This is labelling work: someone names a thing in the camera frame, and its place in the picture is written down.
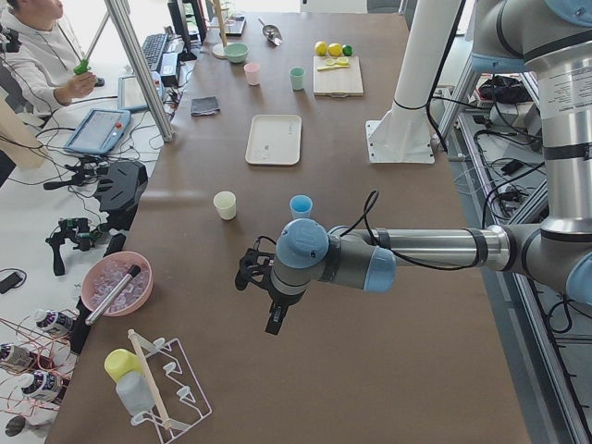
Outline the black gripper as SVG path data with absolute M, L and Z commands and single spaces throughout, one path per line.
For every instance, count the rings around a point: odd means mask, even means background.
M 297 303 L 303 296 L 303 291 L 282 290 L 279 283 L 272 279 L 275 255 L 260 252 L 256 248 L 249 248 L 239 260 L 239 269 L 235 277 L 237 290 L 245 290 L 249 283 L 265 290 L 272 300 L 270 315 L 265 326 L 265 332 L 278 334 L 288 307 Z

